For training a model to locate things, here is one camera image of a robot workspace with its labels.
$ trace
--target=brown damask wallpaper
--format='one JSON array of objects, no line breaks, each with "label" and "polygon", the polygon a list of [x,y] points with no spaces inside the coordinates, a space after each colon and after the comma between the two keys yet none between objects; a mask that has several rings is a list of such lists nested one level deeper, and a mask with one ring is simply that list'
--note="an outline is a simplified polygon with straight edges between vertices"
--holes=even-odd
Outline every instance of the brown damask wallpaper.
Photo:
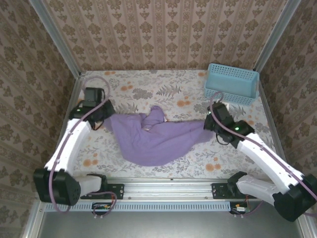
[{"label": "brown damask wallpaper", "polygon": [[317,174],[317,1],[302,0],[261,80],[287,159]]},{"label": "brown damask wallpaper", "polygon": [[253,68],[287,0],[44,0],[81,70]]},{"label": "brown damask wallpaper", "polygon": [[0,237],[19,237],[74,78],[27,0],[0,1]]}]

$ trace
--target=blue basket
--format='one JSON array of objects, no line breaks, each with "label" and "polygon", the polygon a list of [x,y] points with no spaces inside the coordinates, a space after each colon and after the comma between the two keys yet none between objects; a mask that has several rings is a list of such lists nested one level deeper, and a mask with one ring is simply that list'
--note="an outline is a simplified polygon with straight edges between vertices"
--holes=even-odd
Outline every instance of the blue basket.
[{"label": "blue basket", "polygon": [[223,100],[249,106],[259,96],[258,72],[211,63],[205,82],[205,97],[212,97],[217,91],[224,94]]}]

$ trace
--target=floral patterned surface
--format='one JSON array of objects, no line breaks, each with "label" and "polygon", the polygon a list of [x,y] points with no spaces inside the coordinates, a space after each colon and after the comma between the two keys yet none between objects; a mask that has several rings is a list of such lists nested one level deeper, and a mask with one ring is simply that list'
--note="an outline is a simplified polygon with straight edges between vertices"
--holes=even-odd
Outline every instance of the floral patterned surface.
[{"label": "floral patterned surface", "polygon": [[[151,106],[158,105],[167,120],[182,121],[205,119],[209,104],[203,89],[206,74],[205,70],[90,71],[85,79],[100,75],[110,83],[110,99],[117,113],[148,113]],[[86,85],[105,88],[98,79]],[[260,98],[249,107],[232,104],[229,111],[235,120],[246,120],[274,148]],[[184,157],[165,166],[138,166],[123,159],[114,135],[104,127],[90,133],[75,171],[130,178],[228,178],[245,171],[258,178],[266,177],[250,158],[230,145],[218,144],[215,138],[195,145]]]}]

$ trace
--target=purple towel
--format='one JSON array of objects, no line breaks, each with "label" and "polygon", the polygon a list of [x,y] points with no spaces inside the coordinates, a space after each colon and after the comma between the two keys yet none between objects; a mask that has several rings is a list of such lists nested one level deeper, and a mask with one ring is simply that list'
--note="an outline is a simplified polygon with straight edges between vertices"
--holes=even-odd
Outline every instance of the purple towel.
[{"label": "purple towel", "polygon": [[164,122],[158,106],[152,107],[148,116],[113,114],[104,126],[113,131],[123,158],[141,166],[165,165],[213,135],[204,130],[204,121]]}]

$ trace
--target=wall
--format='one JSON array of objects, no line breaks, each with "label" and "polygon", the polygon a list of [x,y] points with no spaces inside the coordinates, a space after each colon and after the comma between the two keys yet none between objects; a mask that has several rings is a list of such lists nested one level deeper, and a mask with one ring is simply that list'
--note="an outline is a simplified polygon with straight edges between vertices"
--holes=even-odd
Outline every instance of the wall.
[{"label": "wall", "polygon": [[81,70],[253,68],[286,0],[44,0]]},{"label": "wall", "polygon": [[317,1],[303,0],[261,72],[287,159],[317,174]]},{"label": "wall", "polygon": [[0,237],[19,237],[74,79],[27,0],[0,3]]}]

